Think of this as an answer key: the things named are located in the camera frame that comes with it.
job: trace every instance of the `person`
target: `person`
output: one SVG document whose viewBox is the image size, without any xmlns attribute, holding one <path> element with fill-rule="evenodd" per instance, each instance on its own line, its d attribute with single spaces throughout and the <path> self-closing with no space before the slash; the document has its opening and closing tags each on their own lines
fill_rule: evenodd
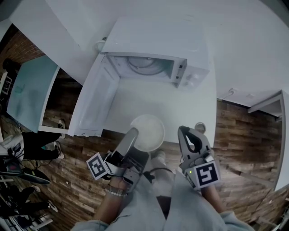
<svg viewBox="0 0 289 231">
<path fill-rule="evenodd" d="M 50 200 L 48 200 L 47 202 L 27 203 L 27 199 L 33 192 L 40 191 L 40 188 L 35 185 L 27 187 L 21 192 L 15 185 L 12 185 L 7 189 L 2 189 L 1 195 L 6 198 L 6 203 L 8 205 L 3 204 L 1 206 L 1 210 L 3 211 L 3 213 L 0 213 L 0 216 L 9 217 L 15 215 L 31 215 L 33 214 L 33 212 L 49 208 L 54 210 L 55 212 L 58 212 L 57 207 Z"/>
<path fill-rule="evenodd" d="M 63 120 L 59 120 L 58 128 L 65 128 Z M 64 154 L 61 151 L 60 143 L 56 141 L 58 138 L 65 138 L 65 134 L 52 132 L 23 132 L 17 136 L 9 136 L 0 143 L 6 150 L 11 149 L 12 154 L 22 160 L 53 160 L 63 159 Z M 55 149 L 45 150 L 42 147 L 48 143 L 54 142 Z"/>
<path fill-rule="evenodd" d="M 151 168 L 167 168 L 164 151 L 151 156 Z M 76 223 L 72 231 L 253 231 L 226 211 L 214 186 L 200 194 L 178 171 L 157 169 L 154 176 L 150 183 L 142 175 L 127 196 L 127 183 L 112 177 L 93 220 Z"/>
</svg>

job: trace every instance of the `hand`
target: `hand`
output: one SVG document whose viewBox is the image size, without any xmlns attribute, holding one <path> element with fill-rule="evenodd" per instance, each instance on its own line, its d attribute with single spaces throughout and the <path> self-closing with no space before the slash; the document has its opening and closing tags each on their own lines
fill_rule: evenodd
<svg viewBox="0 0 289 231">
<path fill-rule="evenodd" d="M 126 183 L 122 177 L 113 176 L 109 182 L 109 185 L 121 190 L 127 190 L 128 183 Z"/>
</svg>

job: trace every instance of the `brick wall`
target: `brick wall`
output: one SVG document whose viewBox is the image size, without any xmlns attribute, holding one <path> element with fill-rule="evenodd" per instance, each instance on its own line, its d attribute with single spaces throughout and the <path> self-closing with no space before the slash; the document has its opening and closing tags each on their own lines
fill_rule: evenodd
<svg viewBox="0 0 289 231">
<path fill-rule="evenodd" d="M 20 31 L 17 31 L 0 53 L 0 73 L 2 75 L 5 72 L 2 64 L 6 58 L 22 64 L 42 55 L 44 53 L 37 46 Z"/>
</svg>

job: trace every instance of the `wooden floor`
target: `wooden floor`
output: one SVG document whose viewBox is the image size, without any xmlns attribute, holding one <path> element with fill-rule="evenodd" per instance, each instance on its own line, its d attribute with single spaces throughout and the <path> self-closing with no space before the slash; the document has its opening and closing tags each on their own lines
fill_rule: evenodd
<svg viewBox="0 0 289 231">
<path fill-rule="evenodd" d="M 14 43 L 8 43 L 6 50 L 9 50 L 9 46 L 14 46 Z M 18 56 L 25 56 L 25 51 L 19 52 L 21 54 Z M 7 57 L 7 52 L 0 53 L 0 60 L 4 57 Z M 59 118 L 64 118 L 68 126 L 73 110 L 71 107 L 75 104 L 77 100 L 75 95 L 80 89 L 78 83 L 67 77 L 64 72 L 60 72 L 49 98 L 44 123 L 49 124 L 51 121 L 56 123 Z M 65 94 L 60 100 L 57 92 L 67 95 Z M 1 121 L 4 136 L 19 132 L 8 118 L 2 116 Z M 53 223 L 49 225 L 51 230 L 67 231 L 76 222 L 91 219 L 100 205 L 105 195 L 103 188 L 107 182 L 93 180 L 86 161 L 96 152 L 114 149 L 121 139 L 121 134 L 109 131 L 105 131 L 103 135 L 101 138 L 66 136 L 65 139 L 60 139 L 65 158 L 53 160 L 50 165 L 40 167 L 40 170 L 51 179 L 51 183 L 41 185 L 42 192 L 33 195 L 31 200 L 50 199 L 58 207 L 58 213 L 49 211 L 53 216 Z M 271 189 L 233 172 L 242 170 L 273 180 L 275 173 L 272 169 L 277 166 L 280 141 L 281 122 L 276 123 L 273 117 L 260 112 L 248 114 L 245 108 L 217 102 L 214 151 L 220 161 L 222 178 L 218 191 L 227 208 L 233 210 L 240 220 L 250 223 L 262 216 L 271 222 L 277 222 L 288 205 L 285 201 L 287 189 L 274 193 Z M 164 143 L 161 148 L 167 154 L 167 165 L 176 168 L 181 158 L 178 144 Z M 15 183 L 20 188 L 31 185 L 18 178 L 15 178 Z M 266 225 L 261 229 L 270 230 Z"/>
</svg>

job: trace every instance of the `white countertop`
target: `white countertop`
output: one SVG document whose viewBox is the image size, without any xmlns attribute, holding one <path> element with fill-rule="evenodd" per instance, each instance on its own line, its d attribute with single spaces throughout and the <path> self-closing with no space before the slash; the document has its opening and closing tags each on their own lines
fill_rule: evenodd
<svg viewBox="0 0 289 231">
<path fill-rule="evenodd" d="M 121 79 L 104 129 L 126 133 L 131 122 L 142 114 L 158 117 L 165 127 L 165 141 L 178 143 L 177 130 L 181 125 L 194 128 L 206 126 L 205 135 L 214 145 L 216 127 L 216 81 L 214 65 L 194 91 L 177 89 L 171 83 L 138 79 Z"/>
</svg>

